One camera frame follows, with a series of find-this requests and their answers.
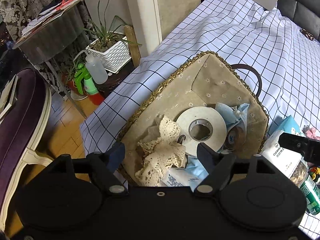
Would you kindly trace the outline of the small white tissue packet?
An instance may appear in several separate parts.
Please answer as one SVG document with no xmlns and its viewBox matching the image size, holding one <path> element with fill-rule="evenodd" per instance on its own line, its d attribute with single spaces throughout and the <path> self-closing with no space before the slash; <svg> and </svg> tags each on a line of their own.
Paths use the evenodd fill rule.
<svg viewBox="0 0 320 240">
<path fill-rule="evenodd" d="M 200 183 L 197 176 L 194 176 L 184 168 L 175 167 L 169 168 L 161 181 L 169 187 L 188 186 L 192 189 Z"/>
</svg>

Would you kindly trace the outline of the herb sachet with blue top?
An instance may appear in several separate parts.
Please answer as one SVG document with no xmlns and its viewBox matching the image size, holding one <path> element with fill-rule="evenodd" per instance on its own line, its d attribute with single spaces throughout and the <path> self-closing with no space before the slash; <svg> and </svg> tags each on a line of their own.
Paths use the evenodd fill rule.
<svg viewBox="0 0 320 240">
<path fill-rule="evenodd" d="M 308 165 L 307 163 L 302 159 L 299 161 L 296 169 L 294 170 L 293 174 L 290 177 L 290 180 L 298 187 L 300 188 L 304 181 L 308 178 Z"/>
</svg>

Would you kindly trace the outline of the brown tape roll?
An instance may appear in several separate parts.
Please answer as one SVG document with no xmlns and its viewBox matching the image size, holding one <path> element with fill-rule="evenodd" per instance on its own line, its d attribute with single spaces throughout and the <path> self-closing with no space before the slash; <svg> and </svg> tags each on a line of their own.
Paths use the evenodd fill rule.
<svg viewBox="0 0 320 240">
<path fill-rule="evenodd" d="M 239 127 L 233 127 L 227 134 L 224 146 L 231 150 L 239 150 L 242 148 L 246 140 L 246 133 Z"/>
</svg>

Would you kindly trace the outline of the small dark patterned object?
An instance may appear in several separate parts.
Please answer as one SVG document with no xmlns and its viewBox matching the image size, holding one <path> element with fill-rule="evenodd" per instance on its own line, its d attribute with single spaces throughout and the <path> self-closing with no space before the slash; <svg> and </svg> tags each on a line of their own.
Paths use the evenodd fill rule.
<svg viewBox="0 0 320 240">
<path fill-rule="evenodd" d="M 310 41 L 314 40 L 314 36 L 312 34 L 310 34 L 308 31 L 306 31 L 305 29 L 300 29 L 300 32 L 306 37 L 308 38 Z"/>
</svg>

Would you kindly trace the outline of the black leather sofa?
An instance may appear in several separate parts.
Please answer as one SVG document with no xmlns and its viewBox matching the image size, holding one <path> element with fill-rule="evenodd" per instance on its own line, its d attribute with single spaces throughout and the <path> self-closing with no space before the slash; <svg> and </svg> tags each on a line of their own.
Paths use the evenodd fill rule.
<svg viewBox="0 0 320 240">
<path fill-rule="evenodd" d="M 281 14 L 319 40 L 319 0 L 278 0 Z"/>
</svg>

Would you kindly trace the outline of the beige lace cloth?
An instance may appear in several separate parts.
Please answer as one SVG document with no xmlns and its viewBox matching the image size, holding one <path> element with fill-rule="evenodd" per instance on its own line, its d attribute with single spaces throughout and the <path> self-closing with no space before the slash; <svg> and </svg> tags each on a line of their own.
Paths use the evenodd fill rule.
<svg viewBox="0 0 320 240">
<path fill-rule="evenodd" d="M 137 143 L 143 152 L 143 167 L 135 173 L 140 185 L 160 186 L 172 167 L 185 167 L 185 146 L 178 142 L 181 128 L 165 115 L 156 117 L 155 126 L 148 128 L 147 136 Z"/>
</svg>

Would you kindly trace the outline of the blue white checkered sheet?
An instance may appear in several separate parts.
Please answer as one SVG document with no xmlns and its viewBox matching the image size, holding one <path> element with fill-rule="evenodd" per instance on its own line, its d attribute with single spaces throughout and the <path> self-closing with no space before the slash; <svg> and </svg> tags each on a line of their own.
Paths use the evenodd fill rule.
<svg viewBox="0 0 320 240">
<path fill-rule="evenodd" d="M 319 128 L 319 42 L 300 29 L 253 0 L 205 0 L 81 125 L 85 153 L 111 148 L 158 86 L 207 51 L 234 66 L 257 94 L 268 115 L 266 138 L 290 115 L 299 127 Z"/>
</svg>

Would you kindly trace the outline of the white toilet paper roll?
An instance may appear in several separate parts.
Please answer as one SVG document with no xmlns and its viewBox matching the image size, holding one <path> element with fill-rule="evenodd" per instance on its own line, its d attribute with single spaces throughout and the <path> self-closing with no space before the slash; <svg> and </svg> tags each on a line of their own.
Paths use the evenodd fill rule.
<svg viewBox="0 0 320 240">
<path fill-rule="evenodd" d="M 217 151 L 225 141 L 225 122 L 213 108 L 192 107 L 184 111 L 176 123 L 181 128 L 180 134 L 185 136 L 182 145 L 187 155 L 197 156 L 197 146 L 201 142 Z"/>
</svg>

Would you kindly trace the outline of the translucent squeeze bottle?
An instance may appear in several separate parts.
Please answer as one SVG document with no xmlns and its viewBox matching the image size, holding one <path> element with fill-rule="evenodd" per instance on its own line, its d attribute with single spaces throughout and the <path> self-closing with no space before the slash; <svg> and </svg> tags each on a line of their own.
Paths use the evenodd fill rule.
<svg viewBox="0 0 320 240">
<path fill-rule="evenodd" d="M 85 67 L 89 71 L 94 82 L 98 85 L 102 85 L 103 83 L 105 83 L 108 79 L 108 73 L 105 70 L 99 57 L 94 56 L 93 54 L 90 54 L 88 52 L 88 50 L 84 49 L 84 50 L 80 51 L 78 53 L 78 55 L 76 55 L 76 57 L 73 59 L 73 61 L 75 61 L 82 53 L 86 54 Z"/>
</svg>

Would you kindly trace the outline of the green drink can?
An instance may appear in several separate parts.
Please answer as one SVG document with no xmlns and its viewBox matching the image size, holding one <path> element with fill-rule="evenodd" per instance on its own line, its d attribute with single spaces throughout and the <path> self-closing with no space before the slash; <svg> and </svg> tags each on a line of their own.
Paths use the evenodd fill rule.
<svg viewBox="0 0 320 240">
<path fill-rule="evenodd" d="M 307 179 L 302 183 L 300 190 L 306 197 L 307 210 L 312 215 L 319 214 L 319 188 L 310 175 L 308 175 Z"/>
</svg>

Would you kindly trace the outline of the green spray bottle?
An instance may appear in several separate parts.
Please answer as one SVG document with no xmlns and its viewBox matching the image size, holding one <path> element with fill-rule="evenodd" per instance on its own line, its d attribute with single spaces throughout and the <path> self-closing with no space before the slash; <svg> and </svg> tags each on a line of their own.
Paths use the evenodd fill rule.
<svg viewBox="0 0 320 240">
<path fill-rule="evenodd" d="M 93 78 L 83 63 L 79 63 L 77 66 L 74 84 L 80 95 L 95 95 L 98 93 Z"/>
</svg>

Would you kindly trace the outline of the blue white cleansing towel pack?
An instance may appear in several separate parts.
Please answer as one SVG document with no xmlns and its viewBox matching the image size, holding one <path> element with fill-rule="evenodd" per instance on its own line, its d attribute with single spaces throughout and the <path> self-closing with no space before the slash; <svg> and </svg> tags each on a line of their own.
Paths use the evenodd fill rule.
<svg viewBox="0 0 320 240">
<path fill-rule="evenodd" d="M 291 178 L 298 167 L 302 155 L 293 151 L 292 136 L 303 137 L 299 125 L 290 115 L 286 117 L 278 128 L 265 141 L 261 155 L 271 162 L 287 178 Z"/>
</svg>

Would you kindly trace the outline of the pink soft toy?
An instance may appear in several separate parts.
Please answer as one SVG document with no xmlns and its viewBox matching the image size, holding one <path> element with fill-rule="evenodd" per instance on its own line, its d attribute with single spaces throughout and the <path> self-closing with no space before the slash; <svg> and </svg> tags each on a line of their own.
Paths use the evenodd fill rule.
<svg viewBox="0 0 320 240">
<path fill-rule="evenodd" d="M 304 126 L 303 133 L 309 139 L 320 141 L 319 132 L 314 127 Z"/>
</svg>

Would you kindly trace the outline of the purple cushioned chair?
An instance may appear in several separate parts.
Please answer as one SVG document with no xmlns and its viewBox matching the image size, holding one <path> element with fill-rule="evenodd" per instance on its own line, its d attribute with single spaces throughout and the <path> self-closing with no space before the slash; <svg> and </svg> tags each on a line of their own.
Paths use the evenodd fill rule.
<svg viewBox="0 0 320 240">
<path fill-rule="evenodd" d="M 32 68 L 17 73 L 17 101 L 1 122 L 1 230 L 26 165 L 48 166 L 52 158 L 36 152 L 50 115 L 52 96 Z"/>
</svg>

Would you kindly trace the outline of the woven basket with floral liner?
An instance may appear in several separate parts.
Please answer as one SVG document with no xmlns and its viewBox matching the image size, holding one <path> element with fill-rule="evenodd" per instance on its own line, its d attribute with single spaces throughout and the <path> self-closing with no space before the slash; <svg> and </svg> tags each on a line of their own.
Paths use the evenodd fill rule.
<svg viewBox="0 0 320 240">
<path fill-rule="evenodd" d="M 250 158 L 263 148 L 268 115 L 256 93 L 217 53 L 182 64 L 129 118 L 118 139 L 124 174 L 139 186 L 159 186 L 171 167 L 185 167 L 205 143 Z"/>
</svg>

